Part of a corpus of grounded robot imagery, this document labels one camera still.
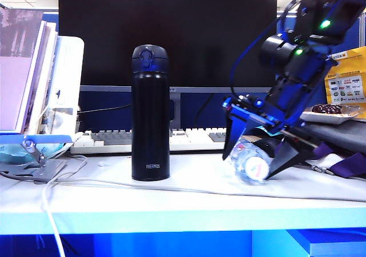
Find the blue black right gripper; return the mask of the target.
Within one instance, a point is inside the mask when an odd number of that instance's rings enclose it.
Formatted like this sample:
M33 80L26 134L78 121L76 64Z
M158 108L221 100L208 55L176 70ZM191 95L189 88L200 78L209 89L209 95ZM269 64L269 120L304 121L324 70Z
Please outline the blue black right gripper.
M285 73L280 75L265 98L238 95L224 100L226 136L222 159L225 160L249 125L262 125L270 133L297 124L301 113L315 93L315 75ZM285 137L270 163L268 179L287 168L315 157L318 140Z

